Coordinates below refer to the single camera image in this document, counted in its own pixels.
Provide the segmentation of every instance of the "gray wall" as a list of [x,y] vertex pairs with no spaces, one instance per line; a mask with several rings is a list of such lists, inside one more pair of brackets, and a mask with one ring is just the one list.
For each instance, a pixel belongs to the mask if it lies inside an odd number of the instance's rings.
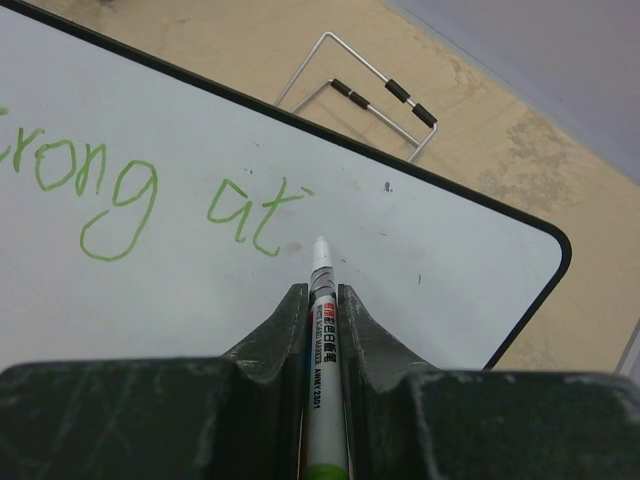
[[640,184],[640,0],[391,1]]

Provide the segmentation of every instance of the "tan floor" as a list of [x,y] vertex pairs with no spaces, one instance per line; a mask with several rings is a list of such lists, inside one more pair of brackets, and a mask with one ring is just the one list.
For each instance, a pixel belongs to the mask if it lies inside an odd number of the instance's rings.
[[[270,103],[316,39],[336,32],[439,118],[419,165],[554,223],[572,242],[568,274],[499,367],[616,366],[640,315],[640,188],[381,0],[32,3]],[[406,106],[333,45],[288,105],[332,76],[422,133]],[[394,155],[410,150],[335,92],[303,115]]]

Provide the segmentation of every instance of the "whiteboard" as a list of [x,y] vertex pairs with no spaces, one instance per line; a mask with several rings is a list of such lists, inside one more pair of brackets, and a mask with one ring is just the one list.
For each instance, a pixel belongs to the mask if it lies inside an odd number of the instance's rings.
[[0,4],[0,370],[221,354],[308,281],[320,235],[407,347],[483,368],[568,267],[552,225]]

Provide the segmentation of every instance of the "black rubber grip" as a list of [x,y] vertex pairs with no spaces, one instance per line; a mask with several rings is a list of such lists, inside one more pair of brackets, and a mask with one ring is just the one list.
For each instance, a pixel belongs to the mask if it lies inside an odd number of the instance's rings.
[[349,94],[349,99],[364,110],[366,110],[369,106],[369,100],[359,95],[358,92],[351,91],[351,93]]
[[345,97],[348,97],[349,94],[351,93],[351,89],[347,87],[344,83],[342,83],[340,80],[338,80],[337,78],[334,78],[333,80],[331,80],[331,86],[335,88],[337,91],[339,91],[341,94],[343,94]]
[[411,111],[413,112],[413,114],[416,117],[418,117],[420,120],[422,120],[424,123],[426,123],[429,128],[433,128],[433,126],[438,121],[438,119],[436,117],[434,117],[433,115],[431,115],[429,113],[429,110],[424,108],[419,103],[417,103],[416,106],[413,107],[413,110],[411,110]]
[[411,97],[411,95],[409,95],[409,92],[402,88],[400,84],[392,78],[390,78],[384,86],[402,103],[406,102]]

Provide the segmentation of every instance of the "white marker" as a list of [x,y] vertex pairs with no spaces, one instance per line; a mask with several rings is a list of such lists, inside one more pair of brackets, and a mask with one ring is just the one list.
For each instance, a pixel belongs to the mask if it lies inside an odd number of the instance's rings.
[[329,245],[319,237],[313,248],[309,282],[311,362],[302,480],[349,479],[336,296]]

